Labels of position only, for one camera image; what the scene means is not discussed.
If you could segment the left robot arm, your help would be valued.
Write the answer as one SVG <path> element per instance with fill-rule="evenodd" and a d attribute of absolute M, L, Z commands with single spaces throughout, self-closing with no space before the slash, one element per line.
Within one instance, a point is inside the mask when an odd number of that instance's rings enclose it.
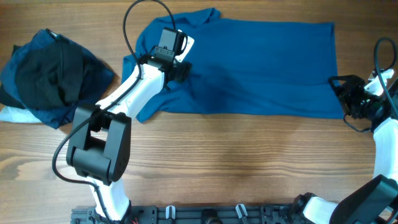
<path fill-rule="evenodd" d="M 73 129 L 64 139 L 66 161 L 80 176 L 77 183 L 88 185 L 95 199 L 89 221 L 131 221 L 122 176 L 131 153 L 132 119 L 168 82 L 186 80 L 191 67 L 182 56 L 145 55 L 114 93 L 76 109 Z"/>

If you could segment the blue polo shirt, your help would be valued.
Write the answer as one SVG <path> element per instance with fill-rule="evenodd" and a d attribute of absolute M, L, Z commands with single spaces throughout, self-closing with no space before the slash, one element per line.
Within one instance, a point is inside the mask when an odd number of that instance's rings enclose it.
<path fill-rule="evenodd" d="M 137 120 L 158 111 L 238 113 L 340 119 L 328 79 L 338 73 L 334 25 L 240 21 L 215 8 L 154 19 L 141 33 L 137 57 L 158 44 L 164 27 L 193 38 L 188 78 L 170 82 Z"/>

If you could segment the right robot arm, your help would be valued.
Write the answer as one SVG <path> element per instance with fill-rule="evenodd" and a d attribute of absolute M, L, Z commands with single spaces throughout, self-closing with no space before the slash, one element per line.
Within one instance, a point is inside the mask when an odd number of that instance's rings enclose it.
<path fill-rule="evenodd" d="M 289 207 L 289 223 L 397 223 L 397 82 L 394 71 L 329 78 L 343 111 L 367 119 L 376 146 L 373 178 L 339 203 L 315 194 L 299 195 Z"/>

